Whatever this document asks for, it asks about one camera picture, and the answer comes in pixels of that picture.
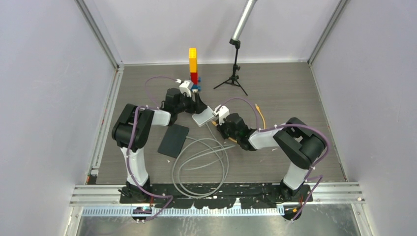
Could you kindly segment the white network switch box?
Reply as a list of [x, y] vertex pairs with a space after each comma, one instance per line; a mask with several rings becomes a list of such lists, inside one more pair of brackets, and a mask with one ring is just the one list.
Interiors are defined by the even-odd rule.
[[198, 127], [204, 126], [207, 122], [213, 120], [214, 118], [215, 115], [213, 114], [213, 110], [210, 106], [207, 106], [207, 108], [201, 113], [192, 115], [192, 119]]

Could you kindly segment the dark grey foam pad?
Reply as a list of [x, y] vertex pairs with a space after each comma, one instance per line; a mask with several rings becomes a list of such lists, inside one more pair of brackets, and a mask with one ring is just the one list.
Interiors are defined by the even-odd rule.
[[169, 126], [157, 152], [168, 157], [177, 158], [181, 153], [189, 128], [173, 124]]

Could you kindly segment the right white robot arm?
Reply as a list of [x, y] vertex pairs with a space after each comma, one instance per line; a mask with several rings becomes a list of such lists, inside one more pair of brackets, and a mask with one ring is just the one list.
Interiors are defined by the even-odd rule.
[[268, 129], [249, 128], [243, 118], [232, 113], [216, 121], [222, 138], [231, 138], [247, 151], [279, 147], [290, 160], [290, 166], [279, 188], [281, 197], [293, 202], [313, 167], [328, 153], [329, 139], [319, 130], [298, 118]]

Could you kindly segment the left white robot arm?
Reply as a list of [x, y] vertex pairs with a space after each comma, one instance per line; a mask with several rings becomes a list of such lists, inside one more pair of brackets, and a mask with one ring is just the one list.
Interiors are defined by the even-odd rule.
[[159, 108], [127, 104], [112, 130], [112, 139], [123, 153], [127, 180], [122, 193], [138, 203], [146, 203], [151, 196], [149, 174], [146, 170], [144, 147], [152, 126], [168, 129], [159, 145], [160, 154], [177, 158], [182, 151], [189, 128], [176, 125], [180, 113], [201, 114], [207, 105], [198, 92], [182, 92], [178, 88], [167, 90]]

